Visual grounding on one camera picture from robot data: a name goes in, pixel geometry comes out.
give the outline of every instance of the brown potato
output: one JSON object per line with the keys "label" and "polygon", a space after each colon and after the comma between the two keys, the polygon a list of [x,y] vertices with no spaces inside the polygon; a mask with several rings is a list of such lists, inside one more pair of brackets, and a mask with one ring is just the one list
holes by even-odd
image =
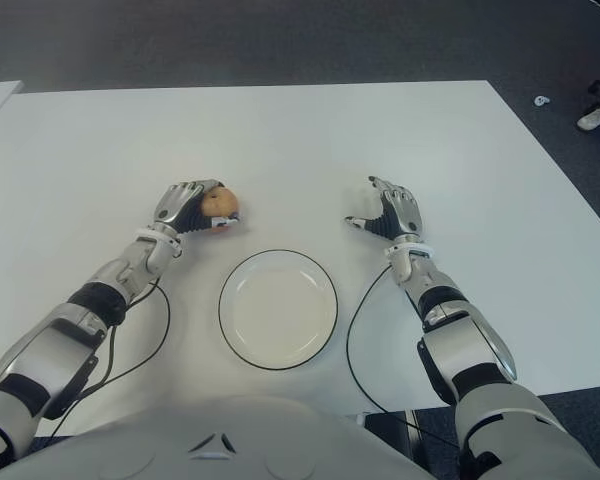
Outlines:
{"label": "brown potato", "polygon": [[[231,190],[225,187],[215,187],[209,190],[200,205],[205,217],[229,217],[239,212],[238,199]],[[215,227],[212,232],[226,230],[229,227]]]}

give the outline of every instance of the small white object on floor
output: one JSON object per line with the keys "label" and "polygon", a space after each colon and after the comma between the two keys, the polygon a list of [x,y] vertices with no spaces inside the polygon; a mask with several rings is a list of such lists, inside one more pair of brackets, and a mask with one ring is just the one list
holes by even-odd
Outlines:
{"label": "small white object on floor", "polygon": [[551,103],[551,99],[543,95],[538,95],[536,98],[533,99],[533,103],[536,104],[536,107],[541,107],[545,103]]}

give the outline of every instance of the robotic hand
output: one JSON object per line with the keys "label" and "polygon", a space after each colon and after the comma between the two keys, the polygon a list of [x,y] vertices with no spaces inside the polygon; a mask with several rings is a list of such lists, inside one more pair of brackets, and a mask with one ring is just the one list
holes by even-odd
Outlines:
{"label": "robotic hand", "polygon": [[[230,210],[231,207],[237,208],[235,197],[229,196],[226,206],[217,205],[217,202],[216,205],[212,204],[213,199],[218,198],[218,194],[212,192],[217,187],[224,187],[224,185],[217,180],[171,185],[156,207],[154,222],[166,225],[178,233],[224,227],[238,222],[237,210],[228,212],[226,216],[220,215],[224,213],[223,207],[228,207]],[[228,190],[225,189],[223,192],[225,196],[229,195],[226,193]]]}
{"label": "robotic hand", "polygon": [[516,368],[504,341],[436,268],[433,250],[422,243],[411,192],[369,180],[380,191],[382,215],[345,221],[393,242],[385,253],[396,283],[422,321],[418,354],[438,396],[456,406],[460,477],[600,479],[600,470],[547,406],[514,383]]}
{"label": "robotic hand", "polygon": [[0,360],[0,467],[26,453],[41,418],[60,417],[80,394],[109,328],[182,254],[179,236],[237,222],[237,200],[217,180],[169,187],[151,226],[101,267]]}

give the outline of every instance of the plate rim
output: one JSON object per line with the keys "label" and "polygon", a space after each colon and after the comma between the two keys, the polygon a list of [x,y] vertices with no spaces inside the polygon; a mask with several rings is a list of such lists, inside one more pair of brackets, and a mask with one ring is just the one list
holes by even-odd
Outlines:
{"label": "plate rim", "polygon": [[[243,264],[245,264],[246,262],[248,262],[249,260],[251,260],[252,258],[257,257],[258,255],[263,255],[263,254],[272,253],[272,252],[295,253],[296,255],[300,255],[300,256],[308,259],[309,261],[313,262],[314,264],[316,264],[318,266],[318,268],[320,270],[322,270],[322,272],[325,274],[325,276],[327,277],[327,280],[329,280],[329,284],[331,285],[331,290],[333,291],[333,298],[335,299],[335,302],[336,302],[336,305],[335,305],[336,309],[335,309],[335,314],[334,314],[334,318],[333,318],[333,326],[331,327],[331,331],[329,332],[329,335],[327,336],[327,338],[324,341],[324,343],[322,344],[322,346],[313,355],[311,355],[306,360],[303,360],[302,362],[299,362],[299,363],[295,363],[295,364],[290,365],[288,367],[280,367],[280,368],[264,367],[262,365],[258,365],[257,363],[253,363],[253,362],[247,360],[246,358],[244,358],[242,355],[240,355],[235,350],[235,348],[233,348],[233,346],[231,345],[231,342],[229,342],[229,339],[227,338],[227,335],[225,334],[224,328],[222,328],[222,316],[220,314],[220,303],[222,301],[222,295],[224,294],[224,290],[225,290],[225,288],[227,286],[227,283],[229,283],[229,279],[233,276],[233,274],[235,273],[235,271],[238,268],[240,268]],[[333,332],[335,332],[335,330],[336,330],[336,325],[338,324],[339,307],[340,307],[340,305],[339,305],[339,302],[338,302],[338,293],[336,292],[336,287],[333,284],[333,280],[331,279],[331,277],[329,276],[329,274],[327,273],[327,271],[324,269],[324,267],[322,265],[320,265],[318,262],[316,262],[309,255],[306,255],[306,254],[304,254],[302,252],[298,252],[296,250],[291,250],[291,249],[287,249],[287,248],[270,248],[268,250],[262,250],[260,252],[256,252],[253,255],[249,255],[247,258],[245,258],[244,260],[242,260],[238,265],[236,265],[231,270],[231,272],[229,272],[229,275],[227,275],[227,278],[225,278],[225,280],[224,280],[224,282],[222,284],[222,289],[220,290],[220,295],[218,296],[218,325],[220,326],[220,332],[222,333],[222,337],[224,338],[225,343],[231,349],[231,351],[238,358],[240,358],[240,360],[242,360],[245,363],[248,363],[249,365],[251,365],[253,367],[260,368],[262,370],[269,370],[269,371],[280,372],[280,371],[284,371],[284,370],[291,370],[292,368],[297,368],[300,365],[304,365],[305,363],[307,363],[311,359],[315,358],[320,352],[322,352],[322,350],[324,350],[324,348],[327,346],[327,344],[331,340],[331,337],[333,337]]]}

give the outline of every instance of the robot finger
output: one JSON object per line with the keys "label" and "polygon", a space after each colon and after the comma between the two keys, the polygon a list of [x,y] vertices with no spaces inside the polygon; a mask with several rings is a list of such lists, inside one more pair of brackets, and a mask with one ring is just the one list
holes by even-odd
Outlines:
{"label": "robot finger", "polygon": [[395,186],[393,184],[382,180],[381,178],[369,177],[369,180],[377,190],[380,190],[380,193],[395,190]]}

